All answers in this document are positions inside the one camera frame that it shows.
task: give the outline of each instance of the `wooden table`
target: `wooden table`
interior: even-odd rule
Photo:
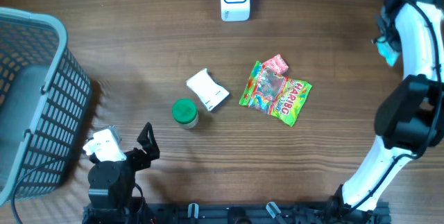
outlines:
[[[130,150],[144,124],[153,124],[161,158],[136,176],[149,203],[326,200],[369,151],[375,111],[402,79],[402,70],[386,65],[370,42],[378,35],[373,15],[382,0],[252,0],[251,19],[236,23],[221,21],[219,0],[0,4],[65,24],[69,48],[100,85],[89,134],[116,125],[122,149]],[[290,66],[288,77],[313,85],[292,128],[238,104],[255,61],[277,53]],[[185,86],[202,68],[232,95],[217,112],[204,110]],[[197,103],[197,128],[183,130],[173,121],[179,98]],[[429,149],[384,192],[394,223],[442,222],[443,151],[444,145]],[[83,157],[65,186],[17,203],[22,220],[79,223],[91,167]],[[11,222],[6,204],[0,223]]]

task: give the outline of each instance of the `gray plastic basket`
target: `gray plastic basket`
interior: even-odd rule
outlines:
[[[71,154],[91,94],[59,20],[0,8],[0,205],[25,172]],[[66,166],[31,174],[17,199],[53,191]]]

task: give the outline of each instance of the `green cap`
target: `green cap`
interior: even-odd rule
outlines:
[[[178,123],[191,123],[197,116],[197,107],[193,101],[183,98],[173,104],[173,118]]]

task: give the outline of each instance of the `pink wrapper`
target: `pink wrapper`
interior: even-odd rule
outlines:
[[[285,63],[284,59],[280,56],[280,54],[277,54],[276,56],[272,57],[270,60],[267,60],[263,63],[266,67],[270,68],[272,71],[274,71],[277,74],[283,74],[284,72],[289,69],[289,66]]]

